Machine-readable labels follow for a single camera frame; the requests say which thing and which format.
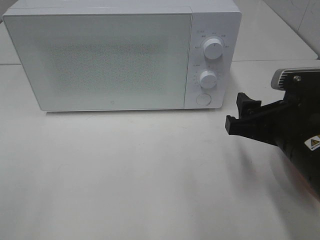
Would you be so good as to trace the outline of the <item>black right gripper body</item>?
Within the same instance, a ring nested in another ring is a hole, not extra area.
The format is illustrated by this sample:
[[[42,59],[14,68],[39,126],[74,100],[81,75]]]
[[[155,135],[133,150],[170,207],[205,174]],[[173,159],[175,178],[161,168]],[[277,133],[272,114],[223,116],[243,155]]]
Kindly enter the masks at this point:
[[[320,84],[284,90],[287,120],[279,120],[277,143],[313,190],[320,189]]]

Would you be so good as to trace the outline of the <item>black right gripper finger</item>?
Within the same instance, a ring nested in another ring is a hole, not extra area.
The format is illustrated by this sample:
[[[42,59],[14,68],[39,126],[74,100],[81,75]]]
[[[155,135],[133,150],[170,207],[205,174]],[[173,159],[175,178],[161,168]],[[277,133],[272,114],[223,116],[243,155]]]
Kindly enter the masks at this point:
[[[227,115],[225,129],[229,135],[241,136],[269,145],[276,145],[274,140],[275,114],[254,114],[243,118]]]
[[[261,100],[253,100],[245,93],[237,95],[236,105],[239,120],[287,120],[288,104],[278,100],[262,105]]]

